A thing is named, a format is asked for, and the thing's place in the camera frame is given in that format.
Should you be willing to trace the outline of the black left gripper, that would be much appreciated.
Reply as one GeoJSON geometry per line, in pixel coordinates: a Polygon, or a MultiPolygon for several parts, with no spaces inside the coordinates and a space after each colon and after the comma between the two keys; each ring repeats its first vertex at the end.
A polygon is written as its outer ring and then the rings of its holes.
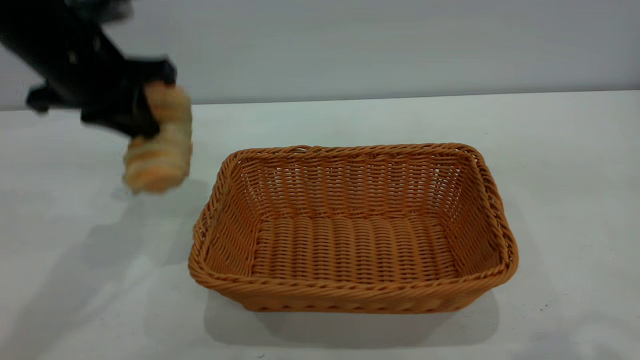
{"type": "Polygon", "coordinates": [[[160,132],[145,85],[178,80],[170,59],[126,58],[101,30],[28,30],[26,64],[45,81],[29,91],[31,110],[76,109],[85,125],[131,139],[160,132]]]}

